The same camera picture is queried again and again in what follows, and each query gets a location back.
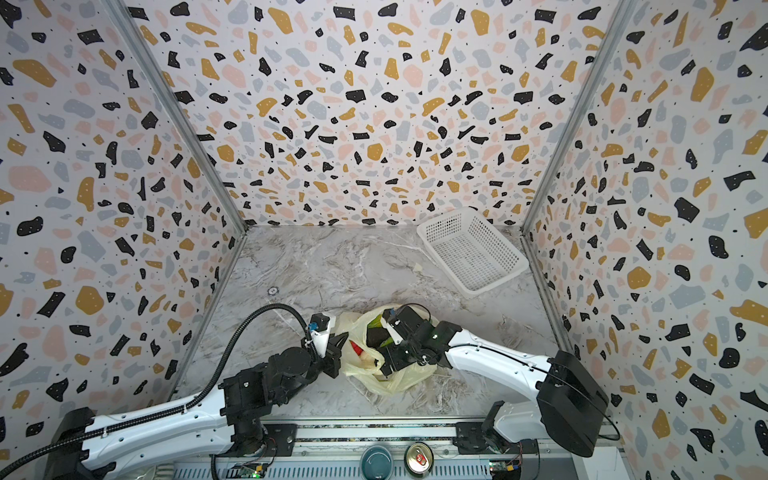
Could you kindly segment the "fruit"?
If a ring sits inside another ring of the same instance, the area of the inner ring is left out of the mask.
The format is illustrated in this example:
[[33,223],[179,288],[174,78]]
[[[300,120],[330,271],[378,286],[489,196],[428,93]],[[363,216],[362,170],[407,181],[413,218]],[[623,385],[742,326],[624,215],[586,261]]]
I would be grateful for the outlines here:
[[354,341],[350,340],[349,345],[351,346],[351,348],[353,349],[357,357],[360,358],[362,361],[368,360],[370,358],[370,355]]

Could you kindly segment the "yellow plastic bag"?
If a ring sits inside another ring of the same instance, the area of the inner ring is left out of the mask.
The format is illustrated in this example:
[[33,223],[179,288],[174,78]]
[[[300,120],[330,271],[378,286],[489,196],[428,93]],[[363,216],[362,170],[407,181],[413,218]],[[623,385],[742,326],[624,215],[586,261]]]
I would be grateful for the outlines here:
[[[384,373],[388,368],[386,357],[376,348],[369,346],[372,338],[372,328],[381,327],[384,330],[384,342],[393,345],[388,332],[381,325],[381,314],[385,309],[399,307],[399,304],[387,304],[376,307],[365,313],[346,311],[336,320],[333,332],[349,334],[348,340],[342,347],[340,373],[355,378],[371,393],[377,395],[394,395],[405,392],[409,388],[425,381],[436,371],[436,365],[419,365],[413,363],[403,369]],[[362,347],[369,355],[368,360],[362,361],[357,357],[349,341],[352,340]]]

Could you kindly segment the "white plastic mesh basket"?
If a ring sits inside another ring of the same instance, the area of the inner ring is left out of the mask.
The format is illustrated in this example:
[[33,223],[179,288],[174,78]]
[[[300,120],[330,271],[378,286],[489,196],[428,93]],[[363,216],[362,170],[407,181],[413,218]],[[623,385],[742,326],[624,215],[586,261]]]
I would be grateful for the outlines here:
[[519,249],[472,208],[429,219],[417,227],[417,234],[430,257],[467,297],[497,288],[529,268]]

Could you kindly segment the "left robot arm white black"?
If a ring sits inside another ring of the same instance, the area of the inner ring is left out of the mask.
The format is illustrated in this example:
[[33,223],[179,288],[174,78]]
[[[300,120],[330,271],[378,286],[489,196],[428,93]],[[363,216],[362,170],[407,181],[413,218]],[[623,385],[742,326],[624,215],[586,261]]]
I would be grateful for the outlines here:
[[310,341],[199,393],[123,414],[68,413],[54,437],[47,479],[114,479],[190,455],[255,453],[267,443],[262,418],[321,374],[335,378],[348,335],[312,333]]

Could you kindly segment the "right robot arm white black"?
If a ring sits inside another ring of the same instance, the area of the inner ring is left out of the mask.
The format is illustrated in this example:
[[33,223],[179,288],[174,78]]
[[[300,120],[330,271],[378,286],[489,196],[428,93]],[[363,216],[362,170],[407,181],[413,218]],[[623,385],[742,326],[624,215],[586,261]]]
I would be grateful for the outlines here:
[[608,396],[575,355],[560,350],[547,357],[494,344],[457,324],[432,322],[419,305],[385,308],[364,323],[359,345],[378,354],[375,365],[385,379],[412,366],[440,366],[486,377],[524,396],[522,409],[500,401],[486,416],[483,437],[497,450],[548,436],[589,458],[608,419]]

